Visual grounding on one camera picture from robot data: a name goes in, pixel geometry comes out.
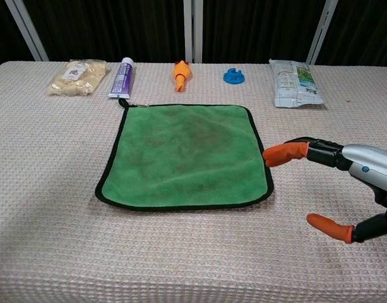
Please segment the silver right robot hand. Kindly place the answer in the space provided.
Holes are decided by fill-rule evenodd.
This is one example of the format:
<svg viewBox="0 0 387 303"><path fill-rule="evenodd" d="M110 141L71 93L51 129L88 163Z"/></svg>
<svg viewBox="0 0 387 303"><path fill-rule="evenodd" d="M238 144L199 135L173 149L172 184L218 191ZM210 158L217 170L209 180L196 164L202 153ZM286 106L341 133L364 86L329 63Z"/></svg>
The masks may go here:
<svg viewBox="0 0 387 303"><path fill-rule="evenodd" d="M340 225L332 219L312 213L308 224L336 240L347 244L362 243L387 234L387 151L369 145L339 145L331 141L301 137L266 149L263 158L267 167L276 167L293 159L306 158L338 170L369 186L377 204L386 208L357 225Z"/></svg>

